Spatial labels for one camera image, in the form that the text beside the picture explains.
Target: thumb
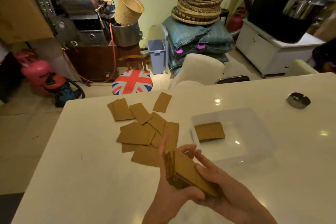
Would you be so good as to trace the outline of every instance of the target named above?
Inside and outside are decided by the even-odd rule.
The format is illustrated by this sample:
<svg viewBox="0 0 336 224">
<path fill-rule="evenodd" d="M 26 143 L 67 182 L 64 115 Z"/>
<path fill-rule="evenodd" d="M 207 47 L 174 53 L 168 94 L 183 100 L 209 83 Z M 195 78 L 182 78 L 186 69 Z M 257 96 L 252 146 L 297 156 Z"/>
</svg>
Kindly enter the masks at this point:
<svg viewBox="0 0 336 224">
<path fill-rule="evenodd" d="M 195 186 L 190 186 L 181 190 L 185 200 L 204 200 L 205 194 L 199 188 Z"/>
<path fill-rule="evenodd" d="M 222 179 L 218 172 L 211 171 L 208 168 L 205 168 L 201 166 L 200 164 L 196 165 L 196 170 L 199 172 L 199 174 L 206 180 L 210 182 L 214 182 L 216 184 L 221 184 Z"/>
</svg>

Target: red hose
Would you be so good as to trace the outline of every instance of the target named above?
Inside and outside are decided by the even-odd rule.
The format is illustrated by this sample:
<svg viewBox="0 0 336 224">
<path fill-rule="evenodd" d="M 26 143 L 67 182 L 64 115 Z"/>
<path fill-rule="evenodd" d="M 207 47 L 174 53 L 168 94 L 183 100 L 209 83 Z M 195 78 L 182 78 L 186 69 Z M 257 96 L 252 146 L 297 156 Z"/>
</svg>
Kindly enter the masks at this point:
<svg viewBox="0 0 336 224">
<path fill-rule="evenodd" d="M 114 40 L 113 40 L 113 34 L 112 34 L 112 24 L 110 23 L 110 32 L 111 32 L 111 40 L 112 40 L 112 47 L 113 47 L 113 56 L 114 56 L 114 69 L 113 69 L 113 73 L 111 75 L 110 78 L 108 78 L 106 81 L 104 82 L 93 82 L 93 81 L 90 81 L 84 77 L 82 77 L 79 73 L 77 73 L 76 69 L 70 64 L 70 62 L 66 59 L 65 57 L 65 52 L 63 51 L 63 58 L 65 59 L 66 63 L 68 64 L 68 66 L 79 76 L 81 77 L 82 79 L 88 81 L 88 82 L 91 82 L 91 83 L 105 83 L 105 82 L 108 82 L 109 80 L 111 80 L 117 70 L 117 61 L 116 61 L 116 51 L 114 49 Z"/>
</svg>

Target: union jack cushion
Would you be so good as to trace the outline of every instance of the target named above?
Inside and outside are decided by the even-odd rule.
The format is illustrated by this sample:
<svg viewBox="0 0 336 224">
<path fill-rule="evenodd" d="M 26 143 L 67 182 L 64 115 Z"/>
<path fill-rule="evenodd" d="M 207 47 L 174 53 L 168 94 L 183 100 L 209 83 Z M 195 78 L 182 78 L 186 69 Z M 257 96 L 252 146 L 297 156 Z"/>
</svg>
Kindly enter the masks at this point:
<svg viewBox="0 0 336 224">
<path fill-rule="evenodd" d="M 153 82 L 150 71 L 126 70 L 112 84 L 114 95 L 151 91 Z"/>
</svg>

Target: vacuum cleaner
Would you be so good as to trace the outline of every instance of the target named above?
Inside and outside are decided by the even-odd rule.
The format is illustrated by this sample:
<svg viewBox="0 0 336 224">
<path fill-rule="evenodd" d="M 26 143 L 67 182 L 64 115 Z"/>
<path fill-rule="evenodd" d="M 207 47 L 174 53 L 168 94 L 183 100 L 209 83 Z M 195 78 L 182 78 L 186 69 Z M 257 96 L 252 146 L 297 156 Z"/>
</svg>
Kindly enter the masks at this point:
<svg viewBox="0 0 336 224">
<path fill-rule="evenodd" d="M 44 82 L 44 89 L 55 96 L 56 107 L 64 107 L 68 100 L 78 99 L 80 96 L 85 98 L 84 91 L 77 83 L 60 74 L 50 73 Z"/>
</svg>

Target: white armchair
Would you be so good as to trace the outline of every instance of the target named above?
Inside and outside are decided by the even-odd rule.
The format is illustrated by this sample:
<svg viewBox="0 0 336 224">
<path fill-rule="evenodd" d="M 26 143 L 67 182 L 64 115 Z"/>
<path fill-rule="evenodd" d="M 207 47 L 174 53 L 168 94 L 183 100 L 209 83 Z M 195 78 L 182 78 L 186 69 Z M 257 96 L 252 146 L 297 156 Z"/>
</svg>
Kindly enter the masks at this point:
<svg viewBox="0 0 336 224">
<path fill-rule="evenodd" d="M 189 53 L 184 60 L 180 72 L 170 83 L 168 89 L 178 87 L 194 87 L 213 85 L 223 77 L 224 64 L 212 57 Z"/>
</svg>

